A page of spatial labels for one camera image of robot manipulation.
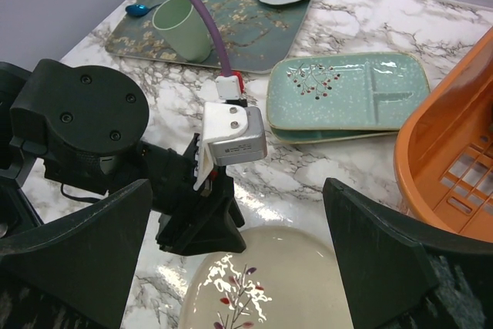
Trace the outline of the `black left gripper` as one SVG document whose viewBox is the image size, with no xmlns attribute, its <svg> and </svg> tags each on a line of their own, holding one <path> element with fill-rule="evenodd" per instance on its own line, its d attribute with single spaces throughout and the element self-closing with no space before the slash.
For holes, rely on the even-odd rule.
<svg viewBox="0 0 493 329">
<path fill-rule="evenodd" d="M 193 189 L 198 136 L 193 136 L 183 154 L 139 144 L 139 174 L 150 181 L 152 210 L 161 213 L 156 242 L 162 251 L 180 256 L 242 253 L 247 246 L 239 228 L 245 219 L 226 167 L 214 168 L 212 177 Z"/>
</svg>

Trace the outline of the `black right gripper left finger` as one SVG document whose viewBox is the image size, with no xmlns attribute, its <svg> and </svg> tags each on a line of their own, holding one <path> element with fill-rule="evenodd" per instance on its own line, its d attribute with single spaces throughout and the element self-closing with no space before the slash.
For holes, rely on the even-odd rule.
<svg viewBox="0 0 493 329">
<path fill-rule="evenodd" d="M 1 240 L 3 328 L 118 328 L 149 219 L 137 180 L 64 217 Z"/>
</svg>

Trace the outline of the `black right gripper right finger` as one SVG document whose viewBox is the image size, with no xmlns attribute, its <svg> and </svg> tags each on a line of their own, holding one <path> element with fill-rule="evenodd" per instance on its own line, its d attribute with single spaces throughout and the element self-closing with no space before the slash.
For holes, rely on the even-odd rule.
<svg viewBox="0 0 493 329">
<path fill-rule="evenodd" d="M 327 223 L 355 328 L 490 328 L 492 245 L 326 179 Z"/>
</svg>

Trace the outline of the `cream pink branch plate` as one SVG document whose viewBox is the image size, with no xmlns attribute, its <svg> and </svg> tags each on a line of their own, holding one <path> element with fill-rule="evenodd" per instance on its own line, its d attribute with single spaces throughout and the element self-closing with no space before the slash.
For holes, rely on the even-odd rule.
<svg viewBox="0 0 493 329">
<path fill-rule="evenodd" d="M 349 329 L 353 326 L 334 249 L 282 226 L 243 231 L 242 253 L 218 252 L 198 267 L 181 328 Z"/>
</svg>

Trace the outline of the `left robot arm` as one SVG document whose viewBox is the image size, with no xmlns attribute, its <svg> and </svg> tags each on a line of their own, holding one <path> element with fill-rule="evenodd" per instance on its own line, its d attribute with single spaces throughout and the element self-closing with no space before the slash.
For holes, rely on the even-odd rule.
<svg viewBox="0 0 493 329">
<path fill-rule="evenodd" d="M 45 177 L 99 195 L 150 182 L 160 213 L 156 241 L 181 256 L 241 253 L 244 218 L 223 167 L 196 185 L 200 138 L 184 153 L 143 140 L 149 105 L 141 88 L 108 67 L 43 59 L 33 71 L 1 65 L 1 176 L 42 159 Z"/>
</svg>

